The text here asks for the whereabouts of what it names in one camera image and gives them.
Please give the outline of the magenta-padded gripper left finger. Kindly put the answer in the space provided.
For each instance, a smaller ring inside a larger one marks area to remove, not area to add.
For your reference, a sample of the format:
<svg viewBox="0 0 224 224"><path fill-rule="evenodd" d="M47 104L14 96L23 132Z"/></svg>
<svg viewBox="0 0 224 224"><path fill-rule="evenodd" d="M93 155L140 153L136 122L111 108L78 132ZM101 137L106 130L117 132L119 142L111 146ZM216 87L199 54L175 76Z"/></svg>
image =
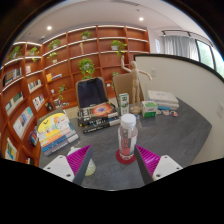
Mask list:
<svg viewBox="0 0 224 224"><path fill-rule="evenodd" d="M74 149L67 156L57 156L44 167L44 170L76 185L81 185L92 154L91 145Z"/></svg>

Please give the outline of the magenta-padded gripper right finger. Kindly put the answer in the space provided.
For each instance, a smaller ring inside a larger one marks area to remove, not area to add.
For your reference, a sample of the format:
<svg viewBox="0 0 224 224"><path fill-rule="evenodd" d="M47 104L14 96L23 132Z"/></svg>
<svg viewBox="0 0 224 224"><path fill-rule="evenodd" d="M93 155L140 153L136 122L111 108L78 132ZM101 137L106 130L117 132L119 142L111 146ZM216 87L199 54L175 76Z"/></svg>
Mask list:
<svg viewBox="0 0 224 224"><path fill-rule="evenodd" d="M182 167L168 155L158 156L139 145L135 146L134 155L145 185L182 169Z"/></svg>

